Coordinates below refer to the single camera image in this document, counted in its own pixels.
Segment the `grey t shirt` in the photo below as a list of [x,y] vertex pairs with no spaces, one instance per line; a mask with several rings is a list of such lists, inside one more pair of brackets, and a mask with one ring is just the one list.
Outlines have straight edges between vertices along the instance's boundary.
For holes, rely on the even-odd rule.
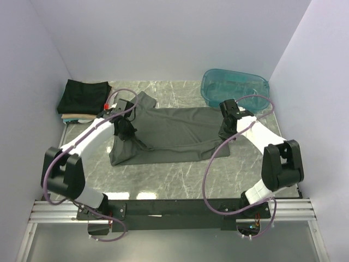
[[157,101],[138,94],[132,125],[135,138],[114,137],[110,164],[137,165],[197,162],[210,159],[221,145],[221,112],[210,107],[156,108]]

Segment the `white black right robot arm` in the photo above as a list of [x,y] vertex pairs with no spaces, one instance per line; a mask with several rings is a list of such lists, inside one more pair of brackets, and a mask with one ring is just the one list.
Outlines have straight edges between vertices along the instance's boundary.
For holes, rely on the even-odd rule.
[[223,122],[219,136],[224,141],[242,135],[263,155],[261,178],[240,196],[239,211],[251,218],[261,200],[304,180],[300,145],[286,140],[265,127],[249,110],[240,108],[234,99],[220,103]]

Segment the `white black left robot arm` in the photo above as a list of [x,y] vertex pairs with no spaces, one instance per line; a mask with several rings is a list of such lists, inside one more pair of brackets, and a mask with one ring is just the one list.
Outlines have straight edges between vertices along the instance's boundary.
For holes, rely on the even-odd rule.
[[136,102],[119,99],[117,104],[97,115],[91,125],[71,142],[60,148],[50,147],[44,156],[41,186],[45,198],[48,192],[89,207],[96,219],[110,214],[107,195],[86,184],[84,164],[104,141],[114,135],[123,138],[134,136],[136,129],[128,117]]

